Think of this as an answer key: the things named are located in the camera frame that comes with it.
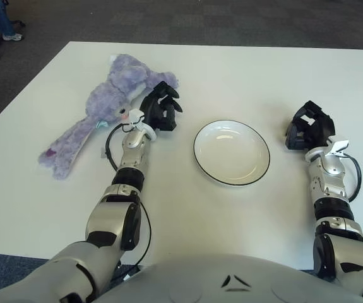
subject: blue carpet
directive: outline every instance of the blue carpet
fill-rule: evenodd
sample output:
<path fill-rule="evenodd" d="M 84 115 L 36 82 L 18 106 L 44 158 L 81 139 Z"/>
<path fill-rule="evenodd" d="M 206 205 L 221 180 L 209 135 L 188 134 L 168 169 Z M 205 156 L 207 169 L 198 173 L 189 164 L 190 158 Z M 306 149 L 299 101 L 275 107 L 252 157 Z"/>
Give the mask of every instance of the blue carpet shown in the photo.
<path fill-rule="evenodd" d="M 0 288 L 20 281 L 46 261 L 0 254 Z"/>

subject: white table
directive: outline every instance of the white table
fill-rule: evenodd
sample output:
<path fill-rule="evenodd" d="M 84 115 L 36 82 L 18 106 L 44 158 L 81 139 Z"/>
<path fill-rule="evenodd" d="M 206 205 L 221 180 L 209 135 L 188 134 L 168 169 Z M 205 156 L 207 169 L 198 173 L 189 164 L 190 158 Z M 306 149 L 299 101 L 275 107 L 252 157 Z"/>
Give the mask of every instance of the white table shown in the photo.
<path fill-rule="evenodd" d="M 175 131 L 160 133 L 152 144 L 143 201 L 153 239 L 142 264 L 232 253 L 312 268 L 307 164 L 304 153 L 286 149 L 283 136 L 299 107 L 313 100 L 349 138 L 347 151 L 363 173 L 363 50 L 70 42 L 0 115 L 0 253 L 50 258 L 84 239 L 88 216 L 114 175 L 101 157 L 109 130 L 89 139 L 65 181 L 55 181 L 37 157 L 85 115 L 88 94 L 118 53 L 173 71 L 184 109 Z M 260 181 L 234 188 L 200 171 L 193 139 L 217 119 L 246 123 L 266 140 L 271 164 Z M 116 161 L 121 140 L 118 134 L 112 142 Z M 350 163 L 348 170 L 351 191 Z M 363 183 L 351 206 L 363 228 Z M 141 256 L 147 235 L 143 221 L 140 244 L 123 263 Z"/>

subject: black cable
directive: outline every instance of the black cable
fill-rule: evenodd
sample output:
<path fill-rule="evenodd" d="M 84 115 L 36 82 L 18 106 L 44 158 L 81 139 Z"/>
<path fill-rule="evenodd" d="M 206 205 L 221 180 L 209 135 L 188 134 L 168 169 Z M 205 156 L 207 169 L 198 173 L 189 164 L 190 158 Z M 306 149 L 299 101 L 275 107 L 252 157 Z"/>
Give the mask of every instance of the black cable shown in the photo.
<path fill-rule="evenodd" d="M 149 219 L 149 216 L 148 216 L 148 212 L 146 211 L 146 208 L 145 206 L 143 205 L 143 203 L 141 202 L 141 206 L 143 208 L 143 211 L 145 212 L 145 215 L 146 215 L 146 219 L 148 220 L 148 225 L 149 225 L 149 241 L 148 241 L 148 245 L 146 246 L 146 249 L 145 249 L 145 252 L 143 253 L 142 257 L 138 260 L 138 262 L 136 262 L 130 269 L 128 269 L 127 271 L 125 271 L 124 273 L 121 273 L 120 275 L 116 276 L 116 277 L 113 277 L 111 279 L 111 281 L 114 281 L 114 280 L 117 280 L 119 278 L 124 278 L 128 273 L 130 273 L 131 271 L 133 271 L 140 263 L 141 261 L 143 260 L 143 258 L 146 256 L 146 253 L 148 252 L 149 250 L 149 247 L 150 247 L 150 242 L 152 240 L 152 225 L 150 224 L 150 219 Z"/>
<path fill-rule="evenodd" d="M 110 132 L 110 134 L 107 137 L 107 140 L 105 141 L 105 154 L 107 155 L 107 159 L 110 162 L 112 168 L 117 171 L 118 166 L 116 165 L 116 163 L 114 162 L 114 159 L 111 156 L 111 151 L 110 151 L 110 141 L 111 141 L 111 137 L 112 135 L 120 128 L 123 128 L 125 125 L 127 124 L 123 124 L 120 123 L 118 124 L 116 127 L 114 127 L 114 129 Z"/>
<path fill-rule="evenodd" d="M 351 197 L 349 197 L 348 201 L 353 202 L 353 200 L 358 196 L 359 191 L 360 191 L 360 185 L 362 183 L 362 173 L 360 171 L 360 166 L 359 163 L 357 161 L 357 159 L 355 159 L 354 157 L 351 157 L 350 155 L 348 155 L 347 153 L 344 153 L 344 156 L 340 156 L 340 158 L 349 158 L 352 163 L 354 163 L 355 169 L 357 171 L 357 187 L 355 188 L 354 193 L 352 194 Z"/>

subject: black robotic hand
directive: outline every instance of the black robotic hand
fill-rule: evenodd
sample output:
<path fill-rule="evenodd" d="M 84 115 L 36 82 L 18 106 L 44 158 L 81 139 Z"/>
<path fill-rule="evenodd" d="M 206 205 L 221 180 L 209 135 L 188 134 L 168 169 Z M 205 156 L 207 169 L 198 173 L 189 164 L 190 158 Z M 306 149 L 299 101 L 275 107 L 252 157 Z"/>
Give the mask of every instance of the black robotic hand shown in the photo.
<path fill-rule="evenodd" d="M 153 129 L 172 131 L 176 128 L 176 113 L 182 112 L 181 106 L 174 100 L 179 94 L 166 82 L 162 81 L 143 99 L 140 110 L 145 114 L 143 123 Z"/>

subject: pink patch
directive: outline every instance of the pink patch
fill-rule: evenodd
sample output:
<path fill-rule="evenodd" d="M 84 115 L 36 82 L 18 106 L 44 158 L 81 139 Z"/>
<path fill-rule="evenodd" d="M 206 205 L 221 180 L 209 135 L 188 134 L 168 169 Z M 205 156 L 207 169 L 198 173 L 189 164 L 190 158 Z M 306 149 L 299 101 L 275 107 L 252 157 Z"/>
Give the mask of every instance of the pink patch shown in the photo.
<path fill-rule="evenodd" d="M 51 150 L 50 148 L 47 150 L 47 152 L 45 153 L 47 157 L 51 157 L 53 155 L 56 154 L 56 151 Z"/>

